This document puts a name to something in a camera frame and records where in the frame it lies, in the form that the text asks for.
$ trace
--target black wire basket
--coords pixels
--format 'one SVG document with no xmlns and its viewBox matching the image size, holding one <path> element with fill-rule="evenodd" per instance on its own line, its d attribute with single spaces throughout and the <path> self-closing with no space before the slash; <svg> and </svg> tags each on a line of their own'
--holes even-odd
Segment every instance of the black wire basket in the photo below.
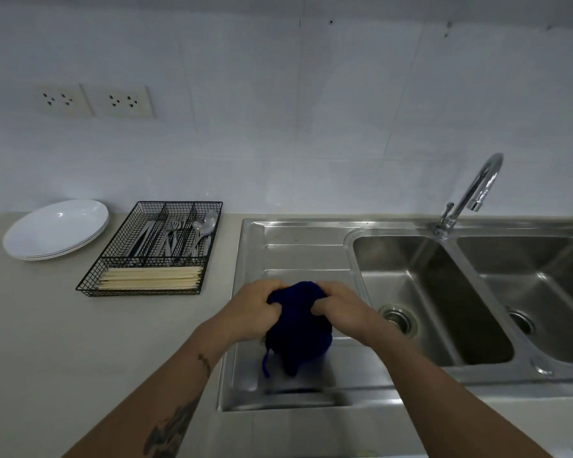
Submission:
<svg viewBox="0 0 573 458">
<path fill-rule="evenodd" d="M 214 237 L 221 220 L 222 202 L 139 201 L 119 227 L 98 259 L 81 280 L 77 291 L 90 297 L 109 295 L 199 294 L 202 290 Z M 193 222 L 203 219 L 210 211 L 218 214 L 214 230 L 200 240 L 198 256 L 186 256 L 196 239 Z M 170 222 L 181 225 L 176 232 L 166 230 Z M 141 240 L 141 232 L 146 234 Z M 172 239 L 173 253 L 166 256 L 163 249 L 167 234 Z M 109 268 L 129 267 L 201 267 L 199 284 L 191 289 L 99 289 L 100 278 Z"/>
</svg>

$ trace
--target faucet spout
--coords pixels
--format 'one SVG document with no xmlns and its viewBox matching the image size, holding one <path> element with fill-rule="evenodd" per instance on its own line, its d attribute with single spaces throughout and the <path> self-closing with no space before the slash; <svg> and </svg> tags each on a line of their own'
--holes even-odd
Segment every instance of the faucet spout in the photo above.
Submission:
<svg viewBox="0 0 573 458">
<path fill-rule="evenodd" d="M 480 210 L 481 205 L 483 204 L 486 195 L 490 191 L 490 188 L 494 184 L 494 181 L 496 180 L 502 165 L 502 153 L 495 153 L 488 158 L 478 174 L 475 176 L 473 182 L 469 185 L 469 188 L 451 215 L 447 214 L 451 210 L 450 204 L 452 203 L 448 204 L 449 207 L 447 206 L 448 208 L 446 212 L 433 230 L 435 236 L 438 238 L 447 239 L 450 236 L 450 231 L 456 225 L 456 221 L 458 220 L 459 215 L 461 215 L 465 207 L 474 212 Z"/>
</svg>

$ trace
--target stainless steel sink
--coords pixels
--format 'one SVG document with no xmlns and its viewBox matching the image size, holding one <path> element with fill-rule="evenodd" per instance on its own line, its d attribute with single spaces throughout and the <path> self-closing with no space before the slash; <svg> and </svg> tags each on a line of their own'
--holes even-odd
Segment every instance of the stainless steel sink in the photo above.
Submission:
<svg viewBox="0 0 573 458">
<path fill-rule="evenodd" d="M 529 340 L 573 363 L 573 238 L 471 237 L 458 245 Z"/>
<path fill-rule="evenodd" d="M 573 222 L 245 220 L 233 293 L 278 277 L 335 280 L 483 398 L 573 396 Z M 372 350 L 334 329 L 294 378 L 259 341 L 223 359 L 220 410 L 400 403 Z"/>
<path fill-rule="evenodd" d="M 510 340 L 438 241 L 366 236 L 353 247 L 372 306 L 436 364 L 512 359 Z"/>
</svg>

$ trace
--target drain strainer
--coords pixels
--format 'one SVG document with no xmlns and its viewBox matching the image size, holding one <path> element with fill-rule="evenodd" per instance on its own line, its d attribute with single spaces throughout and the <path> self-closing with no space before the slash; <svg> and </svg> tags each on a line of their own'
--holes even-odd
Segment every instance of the drain strainer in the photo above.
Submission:
<svg viewBox="0 0 573 458">
<path fill-rule="evenodd" d="M 535 334 L 535 324 L 528 315 L 526 315 L 524 312 L 521 312 L 520 310 L 509 310 L 507 313 L 510 315 L 510 317 L 512 317 L 513 322 L 518 325 L 520 331 L 522 331 L 527 336 Z"/>
<path fill-rule="evenodd" d="M 416 320 L 411 312 L 394 306 L 384 306 L 379 311 L 380 316 L 399 328 L 405 336 L 413 336 L 416 330 Z"/>
</svg>

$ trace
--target wall socket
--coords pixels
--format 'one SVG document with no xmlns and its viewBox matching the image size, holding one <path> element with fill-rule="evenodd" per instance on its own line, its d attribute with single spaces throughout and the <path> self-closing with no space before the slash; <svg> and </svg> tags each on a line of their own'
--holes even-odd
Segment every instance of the wall socket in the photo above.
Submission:
<svg viewBox="0 0 573 458">
<path fill-rule="evenodd" d="M 79 84 L 33 85 L 34 106 L 42 114 L 54 117 L 93 117 L 87 97 Z"/>
<path fill-rule="evenodd" d="M 99 117 L 154 118 L 145 86 L 115 88 L 87 85 L 85 88 L 93 111 Z"/>
</svg>

